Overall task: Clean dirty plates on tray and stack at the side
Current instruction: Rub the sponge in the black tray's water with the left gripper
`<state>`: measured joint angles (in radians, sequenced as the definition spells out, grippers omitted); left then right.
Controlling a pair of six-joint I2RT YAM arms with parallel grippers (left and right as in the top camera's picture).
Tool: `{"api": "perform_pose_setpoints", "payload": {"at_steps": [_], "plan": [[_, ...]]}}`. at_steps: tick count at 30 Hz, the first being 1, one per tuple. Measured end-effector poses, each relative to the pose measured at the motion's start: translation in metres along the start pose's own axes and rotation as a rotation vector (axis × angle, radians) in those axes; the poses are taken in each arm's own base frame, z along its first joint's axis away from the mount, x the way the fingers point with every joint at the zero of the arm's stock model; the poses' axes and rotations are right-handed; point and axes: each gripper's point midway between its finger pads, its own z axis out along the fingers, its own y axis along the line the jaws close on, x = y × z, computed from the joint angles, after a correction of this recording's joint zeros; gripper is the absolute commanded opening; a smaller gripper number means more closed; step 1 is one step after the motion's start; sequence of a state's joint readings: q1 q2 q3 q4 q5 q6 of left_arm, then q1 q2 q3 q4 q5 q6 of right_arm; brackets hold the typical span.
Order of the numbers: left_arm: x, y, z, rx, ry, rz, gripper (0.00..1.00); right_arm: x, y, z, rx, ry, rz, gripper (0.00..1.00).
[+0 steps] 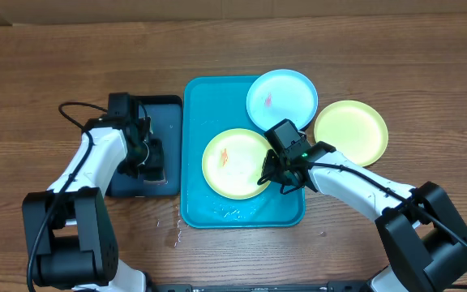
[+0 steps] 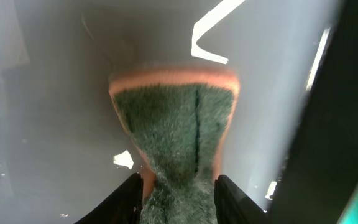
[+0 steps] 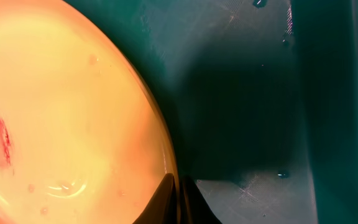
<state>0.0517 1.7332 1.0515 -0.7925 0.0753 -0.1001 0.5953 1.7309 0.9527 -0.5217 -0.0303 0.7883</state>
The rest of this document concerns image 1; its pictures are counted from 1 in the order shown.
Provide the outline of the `green sponge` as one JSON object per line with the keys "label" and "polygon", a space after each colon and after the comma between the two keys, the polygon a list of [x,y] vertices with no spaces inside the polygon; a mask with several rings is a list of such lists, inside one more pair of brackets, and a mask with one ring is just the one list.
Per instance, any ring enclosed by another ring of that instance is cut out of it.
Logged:
{"label": "green sponge", "polygon": [[166,178],[164,172],[154,172],[144,174],[144,182],[147,184],[165,184]]}

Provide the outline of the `yellow plate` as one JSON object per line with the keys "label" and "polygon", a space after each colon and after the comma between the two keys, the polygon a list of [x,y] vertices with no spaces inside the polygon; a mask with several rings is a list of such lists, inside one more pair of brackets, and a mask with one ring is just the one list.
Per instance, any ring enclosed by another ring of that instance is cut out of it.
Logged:
{"label": "yellow plate", "polygon": [[388,127],[371,106],[353,100],[331,103],[315,120],[316,142],[325,142],[360,166],[382,157],[388,146]]}
{"label": "yellow plate", "polygon": [[270,149],[269,142],[255,131],[242,128],[222,131],[204,149],[204,179],[217,194],[227,199],[255,197],[269,185],[258,181]]}

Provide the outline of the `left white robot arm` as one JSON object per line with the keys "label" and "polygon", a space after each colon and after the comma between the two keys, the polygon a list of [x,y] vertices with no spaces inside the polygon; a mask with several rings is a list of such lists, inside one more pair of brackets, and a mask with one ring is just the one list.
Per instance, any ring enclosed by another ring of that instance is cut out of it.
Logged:
{"label": "left white robot arm", "polygon": [[116,171],[134,178],[162,175],[159,139],[98,127],[83,133],[79,150],[46,191],[22,203],[28,249],[27,286],[75,291],[154,291],[145,272],[118,255],[104,196]]}

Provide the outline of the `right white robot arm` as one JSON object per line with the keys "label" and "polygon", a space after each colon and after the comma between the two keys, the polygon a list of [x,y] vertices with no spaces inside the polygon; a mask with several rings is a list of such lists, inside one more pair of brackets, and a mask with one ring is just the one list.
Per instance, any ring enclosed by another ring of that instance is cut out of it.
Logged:
{"label": "right white robot arm", "polygon": [[467,273],[467,225],[432,182],[393,182],[323,142],[268,151],[259,182],[279,183],[282,194],[308,187],[374,222],[389,264],[369,280],[370,291],[457,289]]}

